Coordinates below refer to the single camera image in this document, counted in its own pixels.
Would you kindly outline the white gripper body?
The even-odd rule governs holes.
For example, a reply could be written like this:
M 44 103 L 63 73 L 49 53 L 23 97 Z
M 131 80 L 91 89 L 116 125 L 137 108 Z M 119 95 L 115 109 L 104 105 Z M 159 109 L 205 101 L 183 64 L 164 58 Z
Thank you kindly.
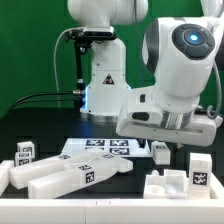
M 177 118 L 165 121 L 166 118 L 166 114 L 158 111 L 158 118 L 154 123 L 132 121 L 127 118 L 124 104 L 119 114 L 116 132 L 119 136 L 136 139 L 207 147 L 214 142 L 217 129 L 223 122 L 221 116 L 212 120 L 206 115 L 193 115 L 187 125 L 181 124 Z

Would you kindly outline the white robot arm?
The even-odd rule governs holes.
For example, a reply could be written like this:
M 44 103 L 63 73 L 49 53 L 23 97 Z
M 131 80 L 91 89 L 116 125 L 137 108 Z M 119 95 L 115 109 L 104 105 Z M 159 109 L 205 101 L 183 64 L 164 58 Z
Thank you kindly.
M 71 32 L 77 53 L 92 50 L 91 82 L 85 87 L 85 117 L 115 120 L 116 133 L 189 145 L 209 146 L 222 124 L 217 112 L 198 112 L 224 33 L 216 17 L 162 17 L 144 33 L 142 59 L 155 83 L 130 88 L 126 48 L 115 25 L 145 18 L 147 0 L 67 0 L 80 26 Z

